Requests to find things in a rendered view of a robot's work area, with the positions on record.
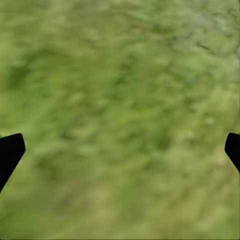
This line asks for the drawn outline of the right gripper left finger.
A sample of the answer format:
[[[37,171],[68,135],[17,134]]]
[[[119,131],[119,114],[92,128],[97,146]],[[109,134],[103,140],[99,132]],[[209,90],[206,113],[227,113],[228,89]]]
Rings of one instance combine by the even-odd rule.
[[[25,153],[21,133],[0,138],[0,192]]]

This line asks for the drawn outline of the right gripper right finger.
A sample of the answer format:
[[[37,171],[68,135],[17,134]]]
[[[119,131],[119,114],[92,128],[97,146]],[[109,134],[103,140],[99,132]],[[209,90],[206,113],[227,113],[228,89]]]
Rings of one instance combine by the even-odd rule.
[[[240,135],[229,133],[225,142],[224,150],[240,172]]]

